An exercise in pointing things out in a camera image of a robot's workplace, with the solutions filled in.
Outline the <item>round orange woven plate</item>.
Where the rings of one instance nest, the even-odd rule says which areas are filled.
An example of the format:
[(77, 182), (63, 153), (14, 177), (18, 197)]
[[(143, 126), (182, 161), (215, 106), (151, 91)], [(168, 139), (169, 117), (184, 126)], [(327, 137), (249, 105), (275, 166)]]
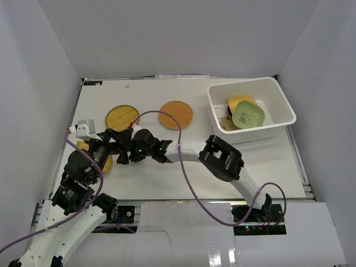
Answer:
[[(193, 109), (189, 104), (183, 101), (169, 101), (162, 105), (160, 111), (171, 115), (180, 125), (181, 128), (191, 124), (194, 118)], [(171, 130), (178, 130), (176, 122), (166, 114), (159, 113), (159, 120), (163, 126)]]

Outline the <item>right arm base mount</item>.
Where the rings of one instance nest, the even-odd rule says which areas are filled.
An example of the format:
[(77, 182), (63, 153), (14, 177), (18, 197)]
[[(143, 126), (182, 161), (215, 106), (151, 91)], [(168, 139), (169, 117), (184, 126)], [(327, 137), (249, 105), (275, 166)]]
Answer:
[(280, 204), (272, 204), (269, 214), (264, 217), (259, 211), (252, 211), (239, 226), (234, 226), (235, 236), (286, 235), (284, 219), (275, 226), (283, 214)]

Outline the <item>rectangular bamboo tray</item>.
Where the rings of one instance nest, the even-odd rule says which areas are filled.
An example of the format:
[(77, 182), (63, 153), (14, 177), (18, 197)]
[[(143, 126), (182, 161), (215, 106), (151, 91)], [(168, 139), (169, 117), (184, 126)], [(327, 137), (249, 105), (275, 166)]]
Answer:
[[(77, 141), (76, 143), (76, 146), (83, 149), (83, 150), (86, 150), (88, 151), (89, 150), (89, 145), (87, 143), (85, 143), (84, 141)], [(113, 165), (113, 157), (112, 155), (109, 155), (108, 156), (108, 159), (106, 160), (106, 163), (102, 169), (102, 172), (105, 174), (107, 172), (110, 171), (111, 167)]]

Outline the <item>cream floral round plate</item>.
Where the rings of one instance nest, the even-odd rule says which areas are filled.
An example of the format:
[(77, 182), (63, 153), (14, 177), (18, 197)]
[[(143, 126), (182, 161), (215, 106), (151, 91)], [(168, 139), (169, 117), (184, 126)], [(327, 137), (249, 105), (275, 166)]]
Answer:
[(232, 117), (229, 114), (227, 114), (221, 118), (220, 125), (221, 125), (222, 129), (225, 131), (239, 130), (239, 128), (233, 123)]

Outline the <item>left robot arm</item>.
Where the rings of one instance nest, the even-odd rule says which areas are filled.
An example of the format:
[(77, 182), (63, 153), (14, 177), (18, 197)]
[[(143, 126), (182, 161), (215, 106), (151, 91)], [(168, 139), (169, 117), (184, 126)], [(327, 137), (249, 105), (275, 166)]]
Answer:
[(103, 168), (109, 156), (127, 152), (132, 129), (117, 132), (106, 129), (91, 133), (84, 124), (68, 129), (89, 145), (77, 146), (69, 155), (62, 181), (48, 207), (42, 212), (37, 231), (30, 234), (28, 250), (10, 266), (65, 266), (83, 241), (100, 224), (117, 217), (117, 200), (93, 190), (103, 187)]

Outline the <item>round green-rimmed bamboo plate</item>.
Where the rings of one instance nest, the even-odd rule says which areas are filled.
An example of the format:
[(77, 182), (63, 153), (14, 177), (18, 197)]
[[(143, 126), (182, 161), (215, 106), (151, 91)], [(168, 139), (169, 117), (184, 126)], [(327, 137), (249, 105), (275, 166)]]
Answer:
[(112, 108), (105, 117), (105, 125), (115, 131), (122, 131), (130, 127), (139, 116), (139, 111), (130, 105), (119, 105)]

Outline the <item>green square plate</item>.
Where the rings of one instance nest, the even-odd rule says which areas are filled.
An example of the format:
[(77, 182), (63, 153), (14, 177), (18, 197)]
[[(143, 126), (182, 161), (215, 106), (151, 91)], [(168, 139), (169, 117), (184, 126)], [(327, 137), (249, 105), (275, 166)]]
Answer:
[(234, 125), (242, 130), (261, 127), (264, 120), (263, 109), (249, 101), (240, 101), (232, 115)]

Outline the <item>dark gold-patterned round plate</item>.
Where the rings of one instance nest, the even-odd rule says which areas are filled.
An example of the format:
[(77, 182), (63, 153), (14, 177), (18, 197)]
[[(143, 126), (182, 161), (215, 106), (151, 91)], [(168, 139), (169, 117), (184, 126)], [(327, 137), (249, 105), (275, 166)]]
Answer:
[(231, 110), (230, 107), (227, 107), (228, 114), (232, 117), (234, 110)]

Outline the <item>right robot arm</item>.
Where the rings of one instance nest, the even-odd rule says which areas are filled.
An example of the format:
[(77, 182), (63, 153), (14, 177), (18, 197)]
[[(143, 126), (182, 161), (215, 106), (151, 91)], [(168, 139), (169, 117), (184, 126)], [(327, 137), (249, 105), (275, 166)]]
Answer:
[(127, 165), (147, 157), (161, 163), (200, 162), (217, 179), (230, 183), (251, 208), (252, 217), (259, 222), (271, 215), (272, 198), (263, 192), (250, 177), (242, 154), (216, 135), (203, 142), (174, 142), (159, 140), (147, 129), (134, 132), (128, 142), (129, 150), (119, 153), (117, 163)]

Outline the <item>yellow square plate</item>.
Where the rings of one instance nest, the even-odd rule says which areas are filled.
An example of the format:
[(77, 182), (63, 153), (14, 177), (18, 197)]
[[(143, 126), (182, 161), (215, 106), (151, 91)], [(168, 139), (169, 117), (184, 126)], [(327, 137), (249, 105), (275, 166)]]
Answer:
[(241, 101), (248, 101), (254, 105), (256, 105), (256, 102), (255, 100), (251, 97), (251, 96), (248, 96), (248, 95), (244, 95), (244, 96), (233, 96), (233, 97), (230, 97), (228, 99), (228, 108), (229, 108), (229, 111), (231, 113), (233, 113), (237, 107), (237, 105), (241, 102)]

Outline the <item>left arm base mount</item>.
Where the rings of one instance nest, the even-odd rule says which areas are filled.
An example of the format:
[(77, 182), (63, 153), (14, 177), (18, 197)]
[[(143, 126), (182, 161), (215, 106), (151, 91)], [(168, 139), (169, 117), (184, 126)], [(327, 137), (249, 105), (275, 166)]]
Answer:
[(137, 226), (135, 222), (134, 206), (116, 206), (112, 211), (107, 212), (104, 223), (94, 229), (94, 233), (107, 234), (134, 234)]

